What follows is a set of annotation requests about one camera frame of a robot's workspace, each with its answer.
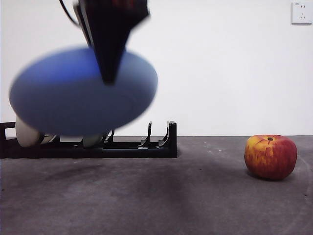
electrical socket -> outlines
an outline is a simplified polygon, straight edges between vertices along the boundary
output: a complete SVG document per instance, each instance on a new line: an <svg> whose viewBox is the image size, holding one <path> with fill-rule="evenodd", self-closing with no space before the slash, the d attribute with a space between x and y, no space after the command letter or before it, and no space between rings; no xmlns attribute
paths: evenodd
<svg viewBox="0 0 313 235"><path fill-rule="evenodd" d="M313 23L313 2L296 1L292 3L292 23L312 24Z"/></svg>

apple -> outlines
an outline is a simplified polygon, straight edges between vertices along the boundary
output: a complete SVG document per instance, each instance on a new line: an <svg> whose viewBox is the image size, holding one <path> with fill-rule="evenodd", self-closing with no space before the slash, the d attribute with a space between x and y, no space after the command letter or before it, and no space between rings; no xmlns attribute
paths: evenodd
<svg viewBox="0 0 313 235"><path fill-rule="evenodd" d="M246 142L245 163L259 177L282 180L294 170L297 147L280 135L255 135Z"/></svg>

black rack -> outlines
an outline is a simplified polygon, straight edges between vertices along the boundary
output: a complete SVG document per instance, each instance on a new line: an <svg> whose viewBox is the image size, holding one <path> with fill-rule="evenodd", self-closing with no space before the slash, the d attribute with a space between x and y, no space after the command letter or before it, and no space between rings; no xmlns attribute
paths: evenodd
<svg viewBox="0 0 313 235"><path fill-rule="evenodd" d="M81 142L60 142L60 136L47 144L23 148L16 138L9 139L5 130L15 128L15 122L0 123L0 158L176 158L177 128L174 121L167 122L166 136L158 142L151 142L151 122L148 136L141 142L113 141L114 130L92 148L84 148Z"/></svg>

white wall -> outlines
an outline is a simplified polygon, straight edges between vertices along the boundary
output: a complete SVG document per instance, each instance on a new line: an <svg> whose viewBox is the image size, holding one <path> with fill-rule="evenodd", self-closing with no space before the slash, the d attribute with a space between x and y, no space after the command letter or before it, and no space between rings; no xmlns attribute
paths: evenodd
<svg viewBox="0 0 313 235"><path fill-rule="evenodd" d="M71 0L65 1L71 7ZM155 66L156 98L117 131L313 135L313 26L291 25L290 0L150 0L127 47ZM38 56L85 43L57 0L1 0L1 121L8 89Z"/></svg>

black cable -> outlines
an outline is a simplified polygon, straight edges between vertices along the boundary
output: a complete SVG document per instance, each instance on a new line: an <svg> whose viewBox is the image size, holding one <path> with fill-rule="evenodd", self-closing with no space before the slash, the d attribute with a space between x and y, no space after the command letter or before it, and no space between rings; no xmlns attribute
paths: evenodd
<svg viewBox="0 0 313 235"><path fill-rule="evenodd" d="M72 21L74 25L80 27L79 23L76 22L76 21L72 18L72 16L69 14L69 12L67 11L67 8L65 7L65 5L64 5L64 3L63 3L63 0L59 0L59 1L60 1L60 4L61 4L63 10L65 11L67 17L70 19L70 21Z"/></svg>

